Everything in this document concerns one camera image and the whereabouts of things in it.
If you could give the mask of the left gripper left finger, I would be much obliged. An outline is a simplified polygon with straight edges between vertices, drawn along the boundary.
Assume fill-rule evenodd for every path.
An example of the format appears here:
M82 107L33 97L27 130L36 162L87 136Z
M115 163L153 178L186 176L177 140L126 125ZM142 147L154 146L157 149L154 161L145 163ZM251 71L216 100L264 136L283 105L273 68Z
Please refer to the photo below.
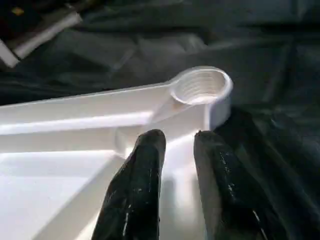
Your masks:
M138 136L107 188L93 240L159 239L165 152L166 138L161 130L152 129Z

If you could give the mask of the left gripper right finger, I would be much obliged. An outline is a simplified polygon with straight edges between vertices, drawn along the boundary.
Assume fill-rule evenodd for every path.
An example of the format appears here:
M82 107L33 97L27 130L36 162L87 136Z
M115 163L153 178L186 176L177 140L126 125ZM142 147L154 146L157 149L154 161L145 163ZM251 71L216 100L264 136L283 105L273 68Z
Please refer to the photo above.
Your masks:
M198 131L193 155L208 239L288 239L267 195L222 137Z

